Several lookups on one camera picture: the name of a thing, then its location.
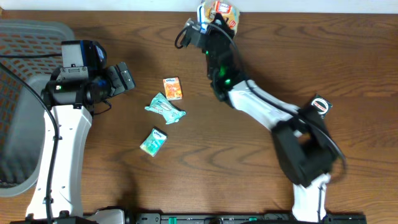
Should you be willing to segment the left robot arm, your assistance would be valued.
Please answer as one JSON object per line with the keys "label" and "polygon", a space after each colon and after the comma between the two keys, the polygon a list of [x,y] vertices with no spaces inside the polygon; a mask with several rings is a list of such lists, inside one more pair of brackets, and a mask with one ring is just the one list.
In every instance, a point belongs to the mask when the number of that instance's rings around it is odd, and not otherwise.
{"label": "left robot arm", "polygon": [[94,40],[61,44],[62,66],[56,68],[40,94],[45,137],[39,175],[23,223],[128,223],[118,207],[83,213],[81,172],[94,106],[135,87],[127,65],[108,67],[105,49]]}

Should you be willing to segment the green Kleenex tissue packet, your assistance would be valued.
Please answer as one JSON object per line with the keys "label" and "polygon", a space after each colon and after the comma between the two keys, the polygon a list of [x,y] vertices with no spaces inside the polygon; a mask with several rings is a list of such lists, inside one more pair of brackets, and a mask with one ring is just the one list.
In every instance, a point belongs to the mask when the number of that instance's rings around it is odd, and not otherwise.
{"label": "green Kleenex tissue packet", "polygon": [[167,135],[164,132],[153,128],[148,137],[140,145],[140,149],[154,157],[164,145],[166,140]]}

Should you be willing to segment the large yellow snack bag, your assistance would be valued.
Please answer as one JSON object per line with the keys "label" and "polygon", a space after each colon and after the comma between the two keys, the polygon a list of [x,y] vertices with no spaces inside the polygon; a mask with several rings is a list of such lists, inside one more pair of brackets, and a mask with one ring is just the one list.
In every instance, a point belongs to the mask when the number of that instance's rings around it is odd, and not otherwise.
{"label": "large yellow snack bag", "polygon": [[197,20],[201,24],[201,33],[208,30],[208,24],[217,20],[220,14],[226,25],[237,33],[240,11],[229,1],[225,0],[202,0],[197,8]]}

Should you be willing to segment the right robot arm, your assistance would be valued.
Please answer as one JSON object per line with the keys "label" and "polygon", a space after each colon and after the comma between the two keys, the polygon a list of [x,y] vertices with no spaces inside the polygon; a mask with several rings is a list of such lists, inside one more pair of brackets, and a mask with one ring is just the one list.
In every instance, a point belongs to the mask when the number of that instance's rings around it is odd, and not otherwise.
{"label": "right robot arm", "polygon": [[234,43],[235,32],[220,13],[212,21],[197,20],[193,43],[206,55],[211,87],[220,101],[254,118],[271,132],[282,172],[293,184],[294,220],[326,220],[326,188],[336,160],[346,158],[331,138],[315,105],[300,108],[285,103],[256,85],[243,67]]}

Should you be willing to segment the orange tissue packet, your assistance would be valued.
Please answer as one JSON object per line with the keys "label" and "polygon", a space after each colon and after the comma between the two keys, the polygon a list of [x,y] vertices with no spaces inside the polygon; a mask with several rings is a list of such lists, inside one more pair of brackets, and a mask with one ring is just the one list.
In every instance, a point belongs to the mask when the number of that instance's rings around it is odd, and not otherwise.
{"label": "orange tissue packet", "polygon": [[178,77],[163,79],[166,99],[181,100],[183,97],[180,80]]}

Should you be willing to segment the teal wet-wipe packet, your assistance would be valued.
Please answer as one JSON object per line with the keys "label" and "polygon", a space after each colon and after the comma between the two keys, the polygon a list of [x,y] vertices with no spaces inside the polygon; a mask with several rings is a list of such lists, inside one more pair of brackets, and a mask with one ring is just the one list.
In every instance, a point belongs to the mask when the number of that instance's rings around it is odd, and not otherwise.
{"label": "teal wet-wipe packet", "polygon": [[150,105],[144,109],[162,115],[166,124],[177,123],[186,115],[185,111],[174,107],[162,93],[156,94]]}

